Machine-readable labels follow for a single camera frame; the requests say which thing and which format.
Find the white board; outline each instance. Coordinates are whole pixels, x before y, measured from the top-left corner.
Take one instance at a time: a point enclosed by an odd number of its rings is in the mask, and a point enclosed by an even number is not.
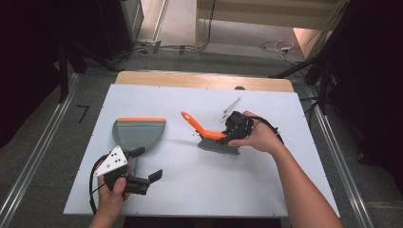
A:
[[[181,115],[187,111],[205,128],[222,131],[222,110],[238,97],[237,111],[252,111],[278,127],[299,165],[339,215],[296,93],[145,85],[111,85],[64,213],[92,214],[88,203],[90,170],[115,147],[111,132],[117,118],[166,117],[161,140],[138,158],[136,171],[137,176],[146,178],[162,169],[163,177],[151,184],[146,196],[131,195],[123,214],[287,217],[278,171],[269,154],[252,147],[240,148],[238,156],[199,149],[199,135]]]

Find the person's right arm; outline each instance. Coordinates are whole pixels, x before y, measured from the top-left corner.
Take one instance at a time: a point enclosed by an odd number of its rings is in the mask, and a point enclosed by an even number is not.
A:
[[[264,123],[254,120],[252,134],[230,146],[250,145],[270,153],[276,162],[288,214],[293,227],[342,227],[335,211],[298,165],[290,151]]]

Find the orange handle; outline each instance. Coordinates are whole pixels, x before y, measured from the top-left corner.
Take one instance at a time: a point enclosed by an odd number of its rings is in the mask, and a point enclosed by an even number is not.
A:
[[[183,118],[190,123],[201,135],[205,138],[212,139],[212,140],[220,140],[224,137],[226,137],[225,134],[222,134],[221,132],[217,131],[209,131],[204,129],[197,121],[195,118],[193,118],[191,115],[189,115],[187,112],[183,111],[182,112]]]

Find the brush bristles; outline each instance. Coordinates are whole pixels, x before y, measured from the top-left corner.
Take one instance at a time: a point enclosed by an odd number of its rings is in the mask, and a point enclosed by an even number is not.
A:
[[[220,144],[216,140],[204,138],[199,142],[198,148],[222,154],[238,155],[237,147],[229,146],[227,143]]]

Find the white bracket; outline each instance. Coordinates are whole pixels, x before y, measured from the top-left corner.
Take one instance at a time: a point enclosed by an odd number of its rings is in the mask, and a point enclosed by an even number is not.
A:
[[[94,177],[102,176],[127,164],[124,151],[117,145],[94,172]]]
[[[222,111],[222,116],[220,119],[221,123],[224,123],[226,121],[226,119],[228,119],[228,117],[234,111],[235,107],[238,105],[239,102],[240,102],[240,97],[238,97],[236,101],[234,101],[231,105],[229,105],[227,108],[225,108]]]

